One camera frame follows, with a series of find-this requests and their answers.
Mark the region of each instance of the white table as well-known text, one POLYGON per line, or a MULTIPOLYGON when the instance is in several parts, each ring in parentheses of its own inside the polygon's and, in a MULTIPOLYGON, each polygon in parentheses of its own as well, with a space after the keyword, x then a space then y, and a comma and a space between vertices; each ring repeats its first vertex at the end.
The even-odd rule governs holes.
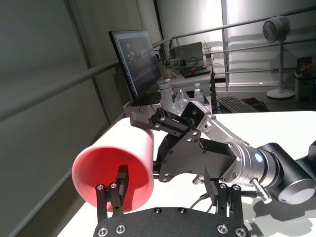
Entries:
MULTIPOLYGON (((294 159, 307 155, 309 145, 316 140, 316 112, 223 114, 216 117, 252 146, 276 142, 294 159)), ((154 131, 154 134, 155 155, 166 133, 154 131)), ((156 206, 190 207, 206 192, 204 185, 194 186, 191 183, 194 177, 193 174, 182 174, 168 183, 155 180, 151 198, 138 210, 156 206)), ((316 236, 316 198, 296 206, 280 202, 263 204, 250 198, 242 198, 242 201, 244 222, 252 236, 316 236)), ((195 209, 205 211, 209 206, 208 198, 196 205, 195 209)), ((97 210, 85 203, 58 237, 89 237, 93 235, 96 225, 97 210)))

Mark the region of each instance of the red cup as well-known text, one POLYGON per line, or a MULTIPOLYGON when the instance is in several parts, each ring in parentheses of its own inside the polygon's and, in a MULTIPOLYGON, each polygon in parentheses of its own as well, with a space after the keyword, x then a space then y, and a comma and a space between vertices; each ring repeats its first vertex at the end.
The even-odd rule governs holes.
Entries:
MULTIPOLYGON (((122 208, 124 212, 135 210, 153 191, 153 153, 153 133, 132 127, 129 118, 123 118, 77 156, 72 168, 75 188, 96 206, 95 186, 115 182, 119 166, 127 164, 129 182, 122 208)), ((112 211, 110 203, 107 208, 112 211)))

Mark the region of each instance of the black keyboard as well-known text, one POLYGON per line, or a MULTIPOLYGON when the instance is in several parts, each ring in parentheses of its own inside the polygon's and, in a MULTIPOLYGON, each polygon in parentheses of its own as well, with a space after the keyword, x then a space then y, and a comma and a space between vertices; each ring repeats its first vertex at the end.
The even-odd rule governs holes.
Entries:
POLYGON ((221 111, 224 110, 226 113, 256 113, 259 112, 254 107, 248 105, 242 100, 234 96, 228 96, 217 99, 220 104, 221 111))

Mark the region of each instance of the white fan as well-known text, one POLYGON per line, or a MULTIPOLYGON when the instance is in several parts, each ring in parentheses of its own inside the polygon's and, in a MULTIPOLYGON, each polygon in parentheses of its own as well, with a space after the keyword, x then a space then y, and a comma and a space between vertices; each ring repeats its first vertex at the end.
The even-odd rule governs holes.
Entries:
POLYGON ((283 88, 283 43, 291 28, 290 21, 286 17, 274 17, 265 22, 262 28, 267 42, 279 41, 279 84, 278 89, 270 90, 267 96, 273 99, 286 99, 294 96, 294 91, 283 88))

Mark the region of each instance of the black mounting plate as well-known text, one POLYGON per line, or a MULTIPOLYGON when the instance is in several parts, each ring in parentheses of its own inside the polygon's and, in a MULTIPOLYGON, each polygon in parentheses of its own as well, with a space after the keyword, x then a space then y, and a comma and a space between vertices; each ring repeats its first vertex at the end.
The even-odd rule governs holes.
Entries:
POLYGON ((99 237, 100 228, 107 228, 106 237, 236 237, 236 228, 243 228, 250 237, 246 226, 234 218, 181 207, 152 208, 105 219, 97 225, 94 237, 99 237), (116 227, 122 224, 126 229, 117 234, 116 227), (228 228, 226 234, 219 233, 220 224, 228 228))

